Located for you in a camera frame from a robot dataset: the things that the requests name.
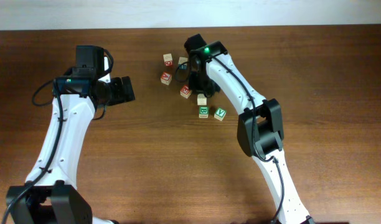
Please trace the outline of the plain face number block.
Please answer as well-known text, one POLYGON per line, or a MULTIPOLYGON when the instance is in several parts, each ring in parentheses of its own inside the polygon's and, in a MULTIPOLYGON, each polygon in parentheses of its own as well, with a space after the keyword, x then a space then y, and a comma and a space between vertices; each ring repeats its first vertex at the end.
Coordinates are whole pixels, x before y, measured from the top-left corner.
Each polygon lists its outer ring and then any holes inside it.
POLYGON ((198 106, 206 106, 207 105, 207 97, 203 93, 200 93, 197 95, 197 105, 198 106))

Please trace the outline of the green letter B block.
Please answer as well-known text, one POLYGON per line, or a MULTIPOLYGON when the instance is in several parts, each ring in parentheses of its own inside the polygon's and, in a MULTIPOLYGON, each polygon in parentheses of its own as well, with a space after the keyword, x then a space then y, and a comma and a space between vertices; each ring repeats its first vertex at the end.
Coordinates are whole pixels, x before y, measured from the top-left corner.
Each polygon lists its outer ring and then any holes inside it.
POLYGON ((200 106, 199 107, 199 118, 208 118, 209 117, 209 107, 200 106))

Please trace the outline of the green letter V block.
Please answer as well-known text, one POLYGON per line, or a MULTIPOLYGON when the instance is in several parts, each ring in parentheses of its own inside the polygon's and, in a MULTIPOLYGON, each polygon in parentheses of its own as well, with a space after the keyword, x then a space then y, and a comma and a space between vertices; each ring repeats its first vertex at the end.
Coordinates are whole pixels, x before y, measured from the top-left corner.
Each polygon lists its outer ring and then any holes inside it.
POLYGON ((217 110, 214 113, 214 118, 219 121, 223 121, 226 114, 227 114, 227 111, 225 109, 217 108, 217 110))

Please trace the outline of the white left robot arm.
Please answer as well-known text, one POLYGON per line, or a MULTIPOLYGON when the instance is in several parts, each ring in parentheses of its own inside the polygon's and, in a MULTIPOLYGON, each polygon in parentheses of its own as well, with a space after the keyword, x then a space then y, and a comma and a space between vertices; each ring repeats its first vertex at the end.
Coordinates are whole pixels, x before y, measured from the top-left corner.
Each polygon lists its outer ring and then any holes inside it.
POLYGON ((107 49, 76 47, 75 66, 50 80, 52 116, 40 154, 24 185, 9 187, 2 222, 109 223, 93 215, 77 190, 77 168, 88 126, 97 109, 135 99, 129 77, 111 78, 107 49))

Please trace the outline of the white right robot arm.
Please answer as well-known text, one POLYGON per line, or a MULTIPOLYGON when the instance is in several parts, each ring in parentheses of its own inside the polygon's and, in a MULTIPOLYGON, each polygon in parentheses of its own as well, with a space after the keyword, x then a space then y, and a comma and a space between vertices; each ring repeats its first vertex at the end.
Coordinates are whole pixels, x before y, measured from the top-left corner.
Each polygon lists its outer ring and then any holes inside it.
POLYGON ((235 108, 238 143, 261 170, 275 203, 272 223, 314 223, 286 164, 278 101, 267 100, 247 82, 221 42, 207 44, 196 34, 185 41, 184 48, 189 58, 189 88, 207 98, 222 91, 235 108))

